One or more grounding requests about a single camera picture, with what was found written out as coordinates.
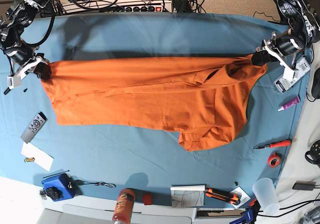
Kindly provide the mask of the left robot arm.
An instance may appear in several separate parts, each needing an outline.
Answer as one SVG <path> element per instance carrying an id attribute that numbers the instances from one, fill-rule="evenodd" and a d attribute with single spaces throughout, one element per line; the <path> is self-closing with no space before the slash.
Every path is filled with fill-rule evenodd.
<path id="1" fill-rule="evenodd" d="M 320 40 L 320 22 L 308 0 L 273 0 L 280 14 L 281 24 L 290 28 L 282 34 L 272 34 L 264 40 L 252 56 L 252 63 L 262 66 L 282 57 L 298 55 Z"/>

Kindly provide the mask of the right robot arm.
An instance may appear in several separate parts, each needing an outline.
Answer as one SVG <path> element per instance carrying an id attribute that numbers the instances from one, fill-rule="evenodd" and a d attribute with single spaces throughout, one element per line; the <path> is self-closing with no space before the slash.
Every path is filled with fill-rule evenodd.
<path id="1" fill-rule="evenodd" d="M 49 37 L 55 20 L 53 0 L 15 0 L 0 16 L 0 46 L 10 64 L 10 77 L 34 73 L 40 79 L 51 76 L 49 61 L 43 53 L 36 53 Z M 51 12 L 51 19 L 45 36 L 37 43 L 28 44 L 21 35 L 25 28 L 35 20 L 36 15 L 44 8 Z"/>

